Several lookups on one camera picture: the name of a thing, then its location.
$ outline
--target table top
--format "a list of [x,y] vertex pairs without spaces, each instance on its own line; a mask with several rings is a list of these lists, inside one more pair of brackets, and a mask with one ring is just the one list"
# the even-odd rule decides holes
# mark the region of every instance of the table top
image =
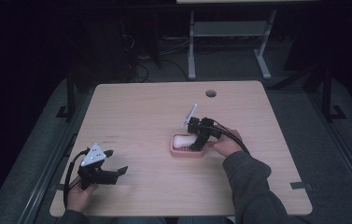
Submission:
[[[209,90],[217,96],[207,97]],[[290,185],[301,179],[262,85],[225,81],[99,85],[70,159],[98,143],[103,150],[114,150],[103,170],[129,169],[116,185],[100,185],[86,215],[233,215],[222,156],[214,149],[200,159],[170,155],[172,135],[186,132],[181,126],[194,104],[198,105],[194,117],[215,119],[238,130],[251,155],[272,168],[270,188],[290,215],[312,211],[305,189]],[[63,192],[58,190],[50,213],[60,217],[63,211]]]

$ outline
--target pink box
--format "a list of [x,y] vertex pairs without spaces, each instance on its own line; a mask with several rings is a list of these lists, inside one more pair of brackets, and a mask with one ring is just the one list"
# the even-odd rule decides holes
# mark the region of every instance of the pink box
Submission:
[[179,158],[201,158],[204,155],[205,151],[205,146],[199,150],[199,151],[194,151],[190,149],[189,147],[174,147],[173,142],[175,139],[175,136],[181,135],[181,136],[189,136],[192,134],[189,133],[175,133],[172,136],[171,144],[170,144],[170,154],[174,157],[179,157]]

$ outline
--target gray sleeve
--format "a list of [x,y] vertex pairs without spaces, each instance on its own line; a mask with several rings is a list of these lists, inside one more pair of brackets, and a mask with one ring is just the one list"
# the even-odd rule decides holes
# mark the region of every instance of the gray sleeve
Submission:
[[89,219],[83,216],[82,213],[65,210],[63,216],[60,218],[58,224],[89,224],[91,223]]
[[236,224],[288,223],[284,205],[270,191],[271,168],[245,152],[235,152],[222,164],[232,189]]

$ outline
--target metal stand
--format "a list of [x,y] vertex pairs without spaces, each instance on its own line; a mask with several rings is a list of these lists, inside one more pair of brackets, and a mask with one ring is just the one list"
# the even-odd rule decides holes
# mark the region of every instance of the metal stand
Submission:
[[196,78],[193,42],[195,36],[262,36],[258,49],[254,49],[260,71],[265,79],[271,74],[263,59],[269,35],[275,20],[276,10],[272,10],[268,21],[195,21],[194,12],[190,13],[190,51],[188,53],[189,79]]

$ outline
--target gray floor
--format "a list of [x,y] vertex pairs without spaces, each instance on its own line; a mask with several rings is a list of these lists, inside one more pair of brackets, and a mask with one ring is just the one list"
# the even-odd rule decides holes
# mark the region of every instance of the gray floor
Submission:
[[[291,44],[271,42],[264,54],[273,78],[264,80],[253,55],[254,43],[238,48],[217,46],[225,49],[195,55],[196,81],[214,80],[259,80],[267,87],[292,73],[283,71]],[[175,62],[188,71],[187,53],[176,52],[163,55],[162,59]],[[149,76],[147,82],[185,81],[182,71],[173,63],[162,61],[158,68],[152,61],[143,61]],[[138,67],[140,80],[146,70]],[[269,100],[286,138],[291,155],[303,182],[312,188],[307,191],[313,205],[312,214],[305,217],[290,217],[291,223],[352,223],[352,175],[349,172],[341,146],[352,154],[352,100],[347,90],[336,80],[333,82],[332,104],[339,105],[347,119],[328,123],[319,112],[317,103],[320,91],[307,94],[302,88],[303,79],[280,91],[267,91]],[[55,169],[48,189],[39,194],[39,179],[48,169],[48,161],[54,150],[67,151],[68,143],[77,134],[94,90],[79,94],[77,113],[70,122],[55,118],[59,108],[66,105],[65,82],[59,84],[52,94],[35,128],[31,132],[21,155],[18,157],[8,179],[0,191],[0,223],[55,223],[49,214],[54,191],[66,166],[63,157]],[[31,195],[42,197],[29,203]],[[26,204],[34,205],[25,208]],[[110,218],[92,217],[92,223],[109,223]]]

